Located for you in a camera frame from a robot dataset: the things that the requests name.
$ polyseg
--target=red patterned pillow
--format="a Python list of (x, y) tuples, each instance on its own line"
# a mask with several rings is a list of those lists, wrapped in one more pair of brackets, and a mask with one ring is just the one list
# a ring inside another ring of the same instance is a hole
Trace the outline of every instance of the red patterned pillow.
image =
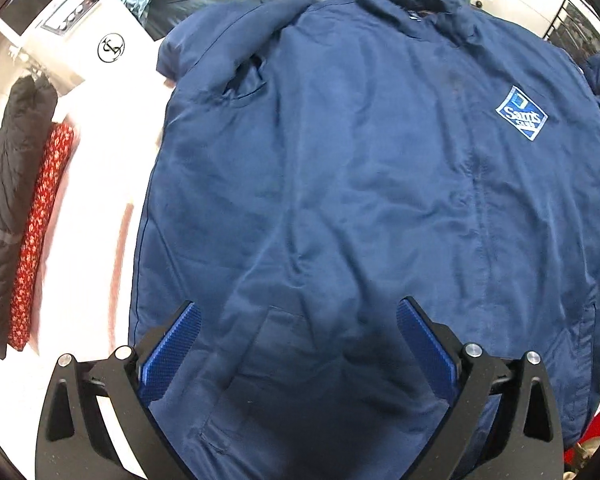
[(74, 143), (74, 131), (67, 124), (54, 124), (46, 140), (27, 226), (22, 237), (20, 260), (11, 293), (11, 328), (8, 343), (22, 351), (31, 330), (31, 302), (46, 228), (54, 207), (58, 184)]

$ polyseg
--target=blue gripper pad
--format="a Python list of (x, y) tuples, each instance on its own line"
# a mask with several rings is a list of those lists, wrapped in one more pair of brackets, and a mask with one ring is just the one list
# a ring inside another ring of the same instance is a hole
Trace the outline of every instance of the blue gripper pad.
[(171, 325), (139, 373), (138, 396), (145, 406), (161, 399), (200, 333), (202, 314), (189, 303)]
[(453, 404), (460, 388), (458, 370), (451, 357), (407, 299), (398, 304), (396, 318), (398, 329), (418, 360), (433, 393)]

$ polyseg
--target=blue jacket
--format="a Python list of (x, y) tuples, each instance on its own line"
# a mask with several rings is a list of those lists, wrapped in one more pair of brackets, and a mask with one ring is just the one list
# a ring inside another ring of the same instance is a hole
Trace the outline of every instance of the blue jacket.
[(400, 478), (447, 408), (396, 327), (406, 295), (492, 355), (539, 352), (580, 436), (600, 98), (564, 51), (462, 0), (280, 0), (196, 13), (158, 70), (177, 86), (130, 341), (202, 308), (151, 405), (199, 478)]

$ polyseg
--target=embroidered logo patch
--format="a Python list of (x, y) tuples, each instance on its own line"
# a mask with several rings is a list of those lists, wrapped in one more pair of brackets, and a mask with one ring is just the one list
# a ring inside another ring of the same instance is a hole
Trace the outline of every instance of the embroidered logo patch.
[(529, 140), (534, 140), (538, 136), (549, 118), (542, 108), (515, 86), (496, 111)]

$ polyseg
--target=round logo sign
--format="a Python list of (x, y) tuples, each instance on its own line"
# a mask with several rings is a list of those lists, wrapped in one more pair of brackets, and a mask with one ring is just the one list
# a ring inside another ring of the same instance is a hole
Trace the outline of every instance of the round logo sign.
[(116, 32), (107, 34), (98, 44), (98, 57), (105, 63), (113, 63), (125, 51), (125, 40)]

